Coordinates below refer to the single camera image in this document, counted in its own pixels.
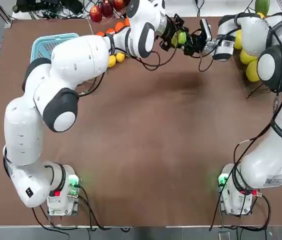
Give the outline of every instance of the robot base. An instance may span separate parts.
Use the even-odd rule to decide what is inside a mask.
[[[79,209],[80,188],[71,187],[71,180],[75,179],[80,184],[74,169],[69,165],[63,165],[65,169],[65,183],[59,196],[49,196],[46,200],[50,216],[76,216]]]
[[[227,215],[240,215],[242,210],[241,214],[247,215],[251,212],[250,209],[252,204],[252,194],[249,194],[245,197],[244,194],[242,194],[236,189],[233,183],[232,175],[230,175],[233,166],[234,166],[233,163],[227,164],[223,168],[220,176],[218,177],[217,186],[218,186],[219,194],[221,194],[221,190],[224,186],[226,179],[229,178],[221,194],[221,199],[220,199],[221,213]]]

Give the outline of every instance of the black joint cap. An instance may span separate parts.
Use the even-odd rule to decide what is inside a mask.
[[[76,91],[69,88],[62,88],[43,110],[42,118],[44,123],[51,131],[59,133],[59,131],[55,130],[54,128],[57,117],[59,117],[63,113],[72,112],[75,116],[75,119],[77,119],[78,102],[79,95]]]

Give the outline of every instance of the orange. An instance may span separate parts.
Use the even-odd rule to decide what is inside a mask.
[[[130,26],[129,18],[125,18],[125,20],[124,20],[124,25]]]
[[[119,21],[116,25],[115,25],[115,32],[118,33],[120,31],[121,28],[123,28],[125,25],[123,22]]]
[[[107,34],[115,34],[116,31],[113,29],[113,28],[109,28],[107,31],[106,31]]]
[[[103,37],[103,36],[105,35],[105,33],[104,33],[104,32],[99,31],[96,35],[99,35],[99,36]]]

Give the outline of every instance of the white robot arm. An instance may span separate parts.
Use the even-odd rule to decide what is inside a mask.
[[[156,36],[166,32],[164,0],[132,0],[131,27],[117,34],[86,35],[57,45],[51,60],[38,58],[26,70],[24,95],[5,110],[3,164],[23,203],[30,208],[45,200],[50,215],[72,215],[78,204],[79,178],[68,165],[41,162],[44,124],[67,131],[78,115],[77,85],[103,74],[116,48],[146,58]]]
[[[282,14],[260,19],[244,17],[243,13],[228,20],[227,26],[232,29],[240,26],[244,50],[258,57],[259,78],[273,92],[282,92],[282,48],[275,36],[282,43]],[[282,185],[282,108],[258,146],[234,171],[233,167],[233,163],[226,165],[219,176],[220,190],[227,179],[221,209],[228,215],[246,215],[251,212],[252,190]]]

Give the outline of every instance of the label sticker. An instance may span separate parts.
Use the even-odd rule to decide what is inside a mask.
[[[274,187],[274,186],[281,186],[282,185],[282,174],[268,176],[263,184],[264,187]]]

